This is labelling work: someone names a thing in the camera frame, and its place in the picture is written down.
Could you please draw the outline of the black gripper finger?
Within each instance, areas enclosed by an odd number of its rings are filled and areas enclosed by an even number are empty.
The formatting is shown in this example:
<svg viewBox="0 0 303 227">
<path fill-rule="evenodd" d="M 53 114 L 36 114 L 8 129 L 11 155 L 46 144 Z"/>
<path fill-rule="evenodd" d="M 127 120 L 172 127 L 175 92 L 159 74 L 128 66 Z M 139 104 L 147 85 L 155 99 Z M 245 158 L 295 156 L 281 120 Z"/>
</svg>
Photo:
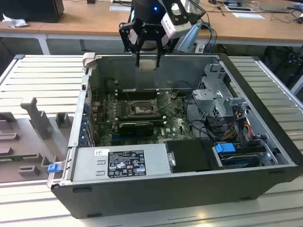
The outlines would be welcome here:
<svg viewBox="0 0 303 227">
<path fill-rule="evenodd" d="M 141 22 L 120 23 L 119 33 L 124 44 L 125 50 L 136 55 L 136 67 L 139 67 L 140 51 L 145 42 L 145 30 Z M 134 44 L 131 42 L 130 35 L 137 35 Z"/>
<path fill-rule="evenodd" d="M 154 41 L 157 47 L 157 57 L 156 57 L 156 68 L 160 66 L 160 58 L 162 55 L 171 53 L 176 44 L 178 43 L 178 38 L 170 39 L 167 35 L 154 35 Z"/>
</svg>

